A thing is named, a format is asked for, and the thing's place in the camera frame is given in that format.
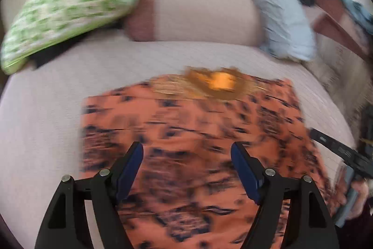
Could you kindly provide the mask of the person's right hand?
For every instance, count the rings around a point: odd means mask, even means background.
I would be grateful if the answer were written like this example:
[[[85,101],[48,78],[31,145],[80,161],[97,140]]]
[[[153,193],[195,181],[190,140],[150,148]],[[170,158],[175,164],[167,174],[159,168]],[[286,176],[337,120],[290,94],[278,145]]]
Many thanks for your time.
[[[355,204],[351,208],[350,213],[346,218],[347,220],[355,219],[362,214],[364,205],[369,197],[369,185],[366,180],[362,179],[359,181],[354,181],[351,186],[358,193],[358,195]]]

